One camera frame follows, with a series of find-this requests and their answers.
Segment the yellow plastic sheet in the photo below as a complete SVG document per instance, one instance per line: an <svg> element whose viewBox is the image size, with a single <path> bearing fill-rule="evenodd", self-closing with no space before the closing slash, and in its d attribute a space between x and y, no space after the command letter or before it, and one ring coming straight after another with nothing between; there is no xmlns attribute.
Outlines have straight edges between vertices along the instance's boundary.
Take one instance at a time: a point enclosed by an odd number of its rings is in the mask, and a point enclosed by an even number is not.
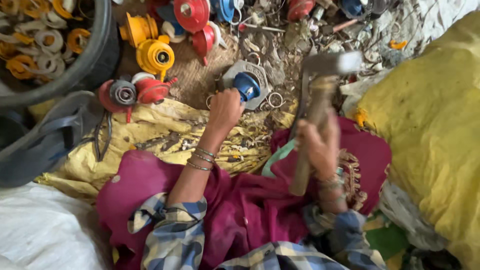
<svg viewBox="0 0 480 270"><path fill-rule="evenodd" d="M113 114L112 139L102 162L96 161L93 143L88 143L74 149L58 171L45 173L36 181L94 204L100 188L117 172L123 153L134 149L136 143L159 137L172 138L171 134L176 132L179 138L166 139L146 150L163 161L186 164L203 133L208 115L206 110L195 110L170 99L160 105L135 106L131 123L125 122L124 113ZM269 132L273 127L290 127L293 118L294 115L280 111L245 113L224 142L218 154L218 165L232 175L257 170L271 155ZM106 128L102 129L100 137L102 149Z"/></svg>
<svg viewBox="0 0 480 270"><path fill-rule="evenodd" d="M404 188L468 269L480 265L480 12L367 91L359 108Z"/></svg>

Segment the black cable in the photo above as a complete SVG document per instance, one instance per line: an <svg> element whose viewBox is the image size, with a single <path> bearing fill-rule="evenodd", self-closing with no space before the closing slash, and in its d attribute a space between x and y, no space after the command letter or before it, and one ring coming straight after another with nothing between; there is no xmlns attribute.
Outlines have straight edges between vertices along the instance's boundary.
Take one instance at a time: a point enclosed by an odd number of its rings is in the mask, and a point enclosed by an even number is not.
<svg viewBox="0 0 480 270"><path fill-rule="evenodd" d="M100 154L98 162L101 162L105 157L105 153L107 152L108 146L110 145L110 141L112 140L112 113L111 112L107 112L107 129L108 129L107 140L105 141L105 145L103 146L103 150L102 150L102 153Z"/></svg>
<svg viewBox="0 0 480 270"><path fill-rule="evenodd" d="M100 128L102 127L102 122L105 116L107 117L107 140L105 141L102 152L100 153L100 146L98 145L98 142L100 137ZM95 146L96 161L101 162L103 161L103 158L105 157L105 153L108 150L108 146L110 145L110 141L112 140L112 113L111 112L107 110L103 111L102 120L100 120L100 123L98 123L95 127L94 137L88 138L86 140L90 141L92 139L94 141L94 146Z"/></svg>

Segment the hexagonal metal part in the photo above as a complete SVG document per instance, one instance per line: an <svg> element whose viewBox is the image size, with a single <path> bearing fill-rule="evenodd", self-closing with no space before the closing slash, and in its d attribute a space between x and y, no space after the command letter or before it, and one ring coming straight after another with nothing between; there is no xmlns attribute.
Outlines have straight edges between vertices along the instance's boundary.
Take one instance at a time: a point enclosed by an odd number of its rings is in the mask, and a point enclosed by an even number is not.
<svg viewBox="0 0 480 270"><path fill-rule="evenodd" d="M233 79L240 72L245 72L250 75L258 83L258 86L260 86L260 95L256 98L250 99L245 104L246 109L254 110L260 105L260 103L262 103L262 101L268 95L268 82L265 70L261 66L240 60L233 64L227 70L227 72L223 74L222 80L220 81L220 86L223 87L223 89L232 88Z"/></svg>

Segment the green cloth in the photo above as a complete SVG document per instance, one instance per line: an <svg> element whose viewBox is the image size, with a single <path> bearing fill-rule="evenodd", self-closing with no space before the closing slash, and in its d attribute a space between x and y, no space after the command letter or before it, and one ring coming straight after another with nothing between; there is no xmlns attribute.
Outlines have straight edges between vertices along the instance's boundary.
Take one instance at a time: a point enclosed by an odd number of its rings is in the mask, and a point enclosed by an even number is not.
<svg viewBox="0 0 480 270"><path fill-rule="evenodd" d="M272 171L270 170L270 166L272 166L273 163L281 160L281 159L284 159L288 156L288 154L290 153L290 151L293 150L293 148L295 147L295 140L290 140L289 142L287 142L287 144L285 144L284 146L282 146L280 149L278 149L268 160L267 160L267 163L265 163L265 166L262 170L262 176L266 176L266 177L275 177L275 175L272 173Z"/></svg>

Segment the hammer handle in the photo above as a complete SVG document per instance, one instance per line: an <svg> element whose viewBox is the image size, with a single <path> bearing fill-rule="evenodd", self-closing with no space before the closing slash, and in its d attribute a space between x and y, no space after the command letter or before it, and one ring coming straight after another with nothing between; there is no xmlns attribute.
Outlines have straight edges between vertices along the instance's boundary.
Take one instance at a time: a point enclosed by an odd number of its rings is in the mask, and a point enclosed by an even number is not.
<svg viewBox="0 0 480 270"><path fill-rule="evenodd" d="M336 86L337 76L324 76L311 84L312 102L307 111L308 122L318 126L321 132L327 122L327 108L330 97ZM288 187L288 191L296 196L303 196L310 179L311 165L308 159L308 146L304 143L299 151L295 178Z"/></svg>

